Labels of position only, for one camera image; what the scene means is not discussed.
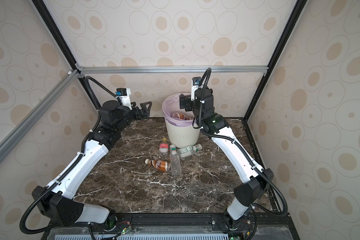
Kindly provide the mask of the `small bottle pink cap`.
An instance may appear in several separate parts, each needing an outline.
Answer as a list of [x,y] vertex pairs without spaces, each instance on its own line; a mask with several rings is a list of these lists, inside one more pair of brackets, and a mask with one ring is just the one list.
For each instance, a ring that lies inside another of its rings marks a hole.
[[166,138],[162,138],[162,142],[159,146],[159,159],[167,161],[169,156],[169,144]]

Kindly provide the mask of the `clear bottle white cap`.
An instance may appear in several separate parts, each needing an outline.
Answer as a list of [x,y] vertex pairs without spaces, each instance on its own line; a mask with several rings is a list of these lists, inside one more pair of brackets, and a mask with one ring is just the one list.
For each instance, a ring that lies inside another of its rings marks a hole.
[[173,176],[179,176],[182,174],[180,155],[175,145],[170,145],[170,150],[171,173]]

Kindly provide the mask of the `brown tea bottle orange label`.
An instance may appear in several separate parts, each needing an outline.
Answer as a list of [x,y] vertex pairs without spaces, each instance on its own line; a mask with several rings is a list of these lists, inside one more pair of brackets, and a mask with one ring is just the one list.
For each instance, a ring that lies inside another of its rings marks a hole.
[[170,163],[163,160],[150,160],[146,159],[145,164],[154,167],[157,170],[168,172],[171,169]]

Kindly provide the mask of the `white bottle red label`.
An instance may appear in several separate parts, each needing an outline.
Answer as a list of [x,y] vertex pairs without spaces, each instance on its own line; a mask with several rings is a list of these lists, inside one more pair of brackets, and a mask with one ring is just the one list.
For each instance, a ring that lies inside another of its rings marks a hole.
[[192,117],[188,117],[187,115],[185,115],[183,113],[179,113],[179,112],[172,112],[171,117],[173,119],[179,119],[179,120],[184,120],[184,121],[189,121],[189,120],[193,119]]

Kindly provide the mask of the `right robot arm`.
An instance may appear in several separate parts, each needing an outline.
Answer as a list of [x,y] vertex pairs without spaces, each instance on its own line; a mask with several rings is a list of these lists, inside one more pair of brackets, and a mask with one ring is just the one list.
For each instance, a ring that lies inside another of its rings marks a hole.
[[[214,108],[213,90],[208,87],[212,69],[207,68],[201,77],[194,77],[190,95],[181,94],[180,108],[194,114],[193,125],[202,134],[209,137],[226,155],[236,172],[241,184],[234,189],[234,199],[226,210],[227,218],[236,222],[246,216],[253,208],[284,217],[288,213],[288,204],[281,191],[272,182],[274,173],[259,165],[236,138],[232,128],[223,116]],[[273,189],[282,202],[282,210],[275,212],[257,204],[268,189]]]

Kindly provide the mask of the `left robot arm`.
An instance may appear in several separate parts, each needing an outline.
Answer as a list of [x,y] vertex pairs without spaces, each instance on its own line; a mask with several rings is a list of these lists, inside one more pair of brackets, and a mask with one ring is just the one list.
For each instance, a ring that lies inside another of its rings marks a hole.
[[[84,83],[98,111],[97,122],[84,137],[80,151],[69,165],[45,187],[38,186],[33,190],[34,202],[20,220],[20,230],[24,234],[34,235],[55,227],[70,227],[80,223],[98,224],[110,232],[117,225],[115,211],[77,202],[74,197],[87,175],[121,138],[122,131],[133,121],[150,116],[152,102],[137,106],[130,100],[130,89],[118,88],[113,93],[90,76],[84,77]],[[52,224],[40,229],[29,229],[26,221],[34,208],[50,218]]]

